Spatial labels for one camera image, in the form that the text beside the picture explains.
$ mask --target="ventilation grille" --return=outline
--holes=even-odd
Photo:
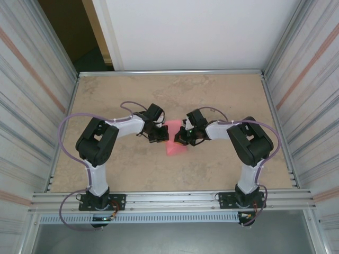
[[[93,222],[93,214],[64,215],[69,224],[100,224]],[[239,222],[237,212],[192,212],[192,213],[118,213],[107,223],[189,223],[189,222]],[[40,224],[62,224],[58,214],[41,217]]]

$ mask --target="pink object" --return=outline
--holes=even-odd
[[[165,125],[168,126],[168,137],[169,140],[166,142],[167,155],[177,155],[187,151],[186,146],[174,142],[174,136],[179,132],[182,126],[181,120],[170,120],[166,121]]]

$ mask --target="dark floor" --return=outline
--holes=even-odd
[[[75,61],[73,64],[77,72],[113,70],[112,66],[105,65],[99,47],[94,48],[80,59]]]

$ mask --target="mounting plate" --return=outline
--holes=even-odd
[[[80,204],[79,204],[79,211],[115,211],[115,207],[109,202],[106,208],[102,210],[98,210],[88,202],[86,194],[79,194],[81,195]],[[110,194],[109,198],[110,201],[114,200],[119,204],[119,211],[125,210],[126,205],[126,194]]]
[[[264,193],[259,192],[258,195],[254,198],[254,201],[257,203],[257,208],[261,208],[263,206],[264,199],[265,199]],[[250,204],[249,206],[246,206],[246,207],[240,206],[237,203],[235,192],[219,192],[218,201],[219,201],[220,209],[235,209],[235,208],[253,209],[254,208],[253,204]]]

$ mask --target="white wall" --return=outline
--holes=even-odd
[[[299,0],[93,0],[116,70],[263,68]]]

